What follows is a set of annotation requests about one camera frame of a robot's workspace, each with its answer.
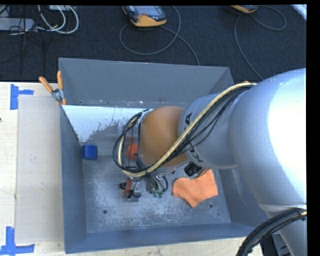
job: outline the electrical wire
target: electrical wire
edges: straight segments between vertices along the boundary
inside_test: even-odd
[[[123,143],[124,143],[124,137],[125,133],[133,127],[138,122],[139,115],[141,113],[138,113],[134,115],[128,122],[128,125],[125,128],[125,131],[122,133],[120,137],[116,140],[116,143],[114,144],[113,147],[113,159],[116,162],[116,164],[121,168],[122,172],[126,174],[129,177],[141,177],[144,176],[148,173],[153,172],[157,168],[159,168],[161,165],[164,164],[164,162],[172,155],[174,152],[177,150],[177,148],[183,143],[184,139],[188,137],[189,133],[193,133],[195,128],[197,127],[197,124],[202,120],[203,117],[206,116],[206,114],[212,109],[213,106],[215,106],[218,102],[221,101],[226,95],[228,95],[230,92],[233,90],[236,90],[238,88],[245,88],[248,86],[254,86],[256,83],[239,83],[236,85],[233,85],[229,87],[228,89],[224,90],[221,92],[218,96],[216,96],[213,100],[209,102],[209,104],[194,118],[194,120],[189,124],[189,126],[184,130],[184,132],[180,135],[180,137],[177,139],[177,141],[173,144],[173,146],[168,150],[168,152],[161,157],[160,160],[158,160],[156,163],[153,165],[146,167],[146,168],[140,168],[136,169],[134,167],[131,168],[125,168],[123,166],[123,161],[122,161],[122,148],[123,148]]]
[[[164,48],[162,48],[162,49],[160,49],[160,50],[157,50],[157,51],[155,51],[155,52],[143,53],[143,52],[134,51],[134,50],[130,49],[129,47],[127,47],[127,46],[125,45],[125,43],[123,42],[123,40],[122,40],[122,32],[123,32],[123,30],[124,30],[126,27],[128,27],[129,25],[131,25],[130,23],[129,23],[129,24],[126,24],[125,26],[123,26],[122,29],[120,30],[120,33],[119,33],[120,42],[121,42],[122,46],[123,46],[124,48],[126,48],[126,49],[127,49],[129,52],[131,52],[131,53],[138,54],[138,55],[155,55],[155,54],[159,54],[159,53],[165,51],[166,49],[168,49],[168,48],[174,43],[174,41],[176,40],[176,38],[179,38],[179,39],[181,39],[181,40],[190,48],[190,50],[192,51],[192,53],[193,53],[193,55],[194,55],[194,57],[195,57],[195,59],[196,59],[196,62],[197,62],[197,64],[198,64],[198,66],[200,66],[199,59],[198,59],[195,51],[193,50],[193,48],[190,46],[189,43],[187,43],[186,40],[184,40],[184,39],[179,35],[180,28],[181,28],[181,17],[180,17],[180,13],[178,12],[178,10],[177,10],[177,8],[176,8],[175,6],[172,5],[172,7],[173,7],[173,9],[175,10],[175,12],[177,13],[177,16],[178,16],[178,19],[179,19],[178,29],[177,29],[176,32],[174,32],[174,31],[172,31],[171,29],[169,29],[169,28],[167,28],[167,27],[160,26],[160,28],[162,28],[162,29],[164,29],[164,30],[167,30],[167,31],[169,31],[170,33],[174,34],[173,39],[172,39]]]
[[[275,12],[277,12],[278,14],[280,14],[284,20],[284,25],[280,28],[277,28],[277,27],[270,27],[270,26],[267,26],[265,24],[263,24],[262,22],[260,22],[259,20],[257,20],[253,14],[255,12],[253,12],[253,14],[250,14],[249,16],[255,20],[257,23],[259,23],[260,25],[262,25],[263,27],[267,28],[267,29],[270,29],[270,30],[275,30],[275,31],[280,31],[280,30],[284,30],[287,26],[287,20],[286,20],[286,17],[280,12],[278,11],[277,9],[271,7],[271,6],[268,6],[268,5],[260,5],[261,7],[266,7],[266,8],[270,8],[272,10],[274,10]],[[264,78],[254,69],[254,67],[251,65],[251,63],[249,62],[249,60],[247,59],[247,57],[245,56],[244,52],[242,51],[241,47],[240,47],[240,44],[239,44],[239,41],[238,41],[238,36],[237,36],[237,24],[239,22],[239,19],[240,17],[243,16],[242,14],[239,15],[239,17],[236,19],[235,21],[235,24],[234,24],[234,37],[235,37],[235,42],[236,42],[236,45],[242,55],[242,57],[244,58],[245,62],[249,65],[249,67],[252,69],[252,71],[261,79],[261,80],[264,80]]]
[[[65,34],[65,35],[69,35],[69,34],[72,34],[74,33],[75,31],[78,30],[79,28],[79,17],[78,17],[78,14],[76,13],[75,9],[71,6],[71,5],[65,5],[65,9],[69,8],[73,14],[74,14],[74,17],[75,17],[75,21],[76,21],[76,24],[75,24],[75,28],[70,30],[70,31],[61,31],[65,25],[66,25],[66,22],[67,22],[67,19],[66,19],[66,16],[64,14],[64,12],[61,10],[61,8],[59,7],[59,5],[56,5],[57,9],[59,10],[59,12],[61,13],[61,16],[63,18],[63,23],[60,27],[57,27],[58,25],[55,25],[55,26],[51,26],[49,24],[49,22],[46,20],[45,16],[43,15],[43,13],[41,12],[41,7],[40,7],[40,4],[37,5],[37,9],[40,13],[40,16],[42,18],[42,20],[44,21],[44,23],[49,27],[49,29],[47,28],[43,28],[43,27],[37,27],[37,29],[39,30],[44,30],[44,31],[48,31],[48,32],[57,32],[57,33],[60,33],[60,34]]]
[[[307,211],[301,212],[299,208],[291,208],[283,213],[276,215],[273,218],[262,223],[255,228],[243,241],[236,256],[247,256],[252,252],[252,249],[260,243],[260,241],[276,231],[282,229],[290,223],[298,220],[305,220],[307,218]]]

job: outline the power cord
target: power cord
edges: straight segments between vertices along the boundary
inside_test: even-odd
[[[265,221],[263,224],[255,228],[243,241],[236,256],[247,256],[252,249],[260,243],[260,241],[269,235],[272,235],[281,228],[298,220],[305,220],[307,211],[299,208],[291,208],[273,218]]]
[[[246,16],[249,15],[249,16],[250,16],[253,20],[255,20],[257,23],[259,23],[259,24],[262,25],[263,27],[265,27],[265,28],[267,28],[267,29],[270,29],[270,30],[281,31],[281,30],[284,30],[284,29],[286,28],[286,26],[287,26],[287,20],[286,20],[285,16],[284,16],[280,11],[278,11],[277,9],[275,9],[275,8],[273,8],[273,7],[271,7],[271,6],[268,6],[268,5],[260,5],[260,7],[270,8],[270,9],[274,10],[275,12],[277,12],[278,14],[280,14],[280,15],[282,16],[283,20],[284,20],[284,25],[283,25],[282,27],[280,27],[280,28],[270,27],[270,26],[267,26],[267,25],[263,24],[263,23],[260,22],[259,20],[257,20],[257,19],[253,16],[253,14],[246,14]],[[236,45],[238,46],[239,51],[240,51],[242,57],[244,58],[244,60],[246,61],[246,63],[249,65],[249,67],[252,69],[252,71],[253,71],[261,80],[264,80],[264,78],[254,69],[254,67],[253,67],[253,66],[251,65],[251,63],[248,61],[248,59],[246,58],[245,54],[243,53],[243,51],[242,51],[242,49],[241,49],[241,47],[240,47],[240,44],[239,44],[239,42],[238,42],[238,37],[237,37],[237,24],[238,24],[238,21],[239,21],[239,19],[240,19],[241,16],[243,16],[243,14],[239,15],[239,17],[236,19],[235,25],[234,25],[234,37],[235,37]]]
[[[44,23],[49,27],[48,28],[43,28],[43,27],[37,27],[37,29],[39,30],[44,30],[44,31],[48,31],[48,32],[57,32],[57,33],[60,33],[60,34],[64,34],[64,35],[69,35],[69,34],[72,34],[74,32],[76,32],[79,28],[79,17],[78,17],[78,14],[76,13],[75,9],[71,6],[71,5],[65,5],[65,8],[69,8],[71,10],[71,12],[74,14],[74,18],[75,18],[75,21],[76,21],[76,24],[75,24],[75,28],[68,31],[68,29],[66,31],[63,31],[62,29],[65,27],[66,25],[66,22],[67,22],[67,19],[66,19],[66,16],[64,14],[64,12],[61,10],[61,8],[59,7],[59,5],[56,6],[57,9],[59,10],[59,12],[61,13],[61,16],[63,18],[63,23],[61,26],[58,26],[57,24],[55,26],[51,26],[49,24],[49,22],[47,21],[47,19],[45,18],[45,16],[43,15],[42,11],[41,11],[41,7],[40,7],[40,4],[37,5],[37,9],[40,13],[40,16],[42,18],[42,20],[44,21]]]
[[[147,175],[148,173],[151,173],[158,169],[161,165],[166,163],[168,159],[172,158],[172,156],[176,157],[179,152],[181,152],[188,143],[185,143],[185,139],[189,139],[196,129],[199,127],[198,124],[202,122],[203,119],[206,118],[207,114],[216,106],[216,104],[220,103],[222,99],[224,99],[227,95],[229,95],[232,91],[248,88],[256,85],[256,83],[239,83],[236,85],[233,85],[223,92],[221,92],[218,96],[216,96],[213,100],[211,100],[207,106],[192,120],[192,122],[189,124],[189,126],[184,130],[184,132],[180,135],[180,137],[177,139],[177,141],[172,145],[172,147],[168,150],[166,154],[164,154],[161,159],[159,159],[156,163],[154,163],[151,166],[148,166],[146,168],[136,168],[134,166],[124,166],[123,161],[123,150],[124,150],[124,141],[125,136],[128,131],[130,131],[137,123],[139,118],[142,116],[142,112],[137,113],[134,115],[128,122],[127,125],[124,128],[123,133],[117,138],[115,144],[113,145],[113,160],[117,164],[118,167],[121,168],[122,172],[133,178],[138,178]]]
[[[179,19],[179,24],[178,24],[178,29],[177,29],[176,32],[174,32],[174,31],[172,31],[171,29],[169,29],[169,28],[167,28],[167,27],[164,27],[164,26],[161,26],[161,27],[160,27],[160,28],[162,28],[162,29],[164,29],[164,30],[166,30],[166,31],[169,31],[170,33],[174,34],[174,38],[173,38],[173,39],[171,40],[171,42],[168,43],[164,48],[162,48],[162,49],[160,49],[160,50],[157,50],[157,51],[155,51],[155,52],[143,53],[143,52],[134,51],[134,50],[130,49],[129,47],[127,47],[127,46],[125,45],[125,43],[123,42],[123,40],[122,40],[122,32],[123,32],[123,30],[124,30],[126,27],[128,27],[128,26],[131,25],[131,24],[127,24],[127,25],[123,26],[122,29],[120,30],[120,33],[119,33],[120,42],[121,42],[121,44],[123,45],[123,47],[126,48],[126,49],[127,49],[129,52],[131,52],[131,53],[138,54],[138,55],[155,55],[155,54],[159,54],[159,53],[165,51],[166,49],[168,49],[168,48],[174,43],[174,41],[175,41],[177,38],[179,38],[179,39],[181,39],[181,40],[190,48],[190,50],[192,51],[192,53],[193,53],[193,55],[194,55],[194,57],[195,57],[195,59],[196,59],[196,62],[197,62],[197,64],[198,64],[198,66],[200,66],[200,62],[199,62],[198,57],[197,57],[195,51],[193,50],[193,48],[190,46],[190,44],[189,44],[186,40],[184,40],[184,39],[179,35],[180,28],[181,28],[181,17],[180,17],[180,13],[178,12],[178,10],[177,10],[177,8],[176,8],[175,6],[172,6],[172,7],[173,7],[173,9],[176,11],[176,13],[177,13],[177,16],[178,16],[178,19]]]

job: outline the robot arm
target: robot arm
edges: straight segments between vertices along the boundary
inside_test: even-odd
[[[305,68],[258,84],[234,85],[183,111],[155,109],[139,127],[139,167],[124,170],[120,153],[117,158],[131,178],[158,177],[164,164],[188,162],[184,170],[189,176],[205,168],[238,168],[270,218],[288,209],[307,209]],[[307,255],[306,221],[279,233],[293,256]]]

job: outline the orange foam pad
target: orange foam pad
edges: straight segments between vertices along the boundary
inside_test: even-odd
[[[218,195],[212,169],[203,170],[196,178],[181,177],[172,185],[172,195],[185,200],[192,208],[201,201]]]

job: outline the black carpet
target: black carpet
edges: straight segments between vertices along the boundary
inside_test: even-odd
[[[151,31],[129,24],[120,5],[77,5],[79,27],[72,34],[2,31],[0,81],[38,82],[44,76],[55,83],[60,57],[229,67],[235,84],[306,68],[307,22],[291,5],[261,5],[250,15],[224,5],[162,8],[167,22]],[[44,25],[36,5],[10,5],[9,10],[12,17],[32,18],[39,27]],[[41,10],[50,24],[62,24],[58,11],[46,5]],[[70,12],[66,18],[65,29],[70,31],[75,16]],[[141,54],[122,45],[121,31],[125,46]]]

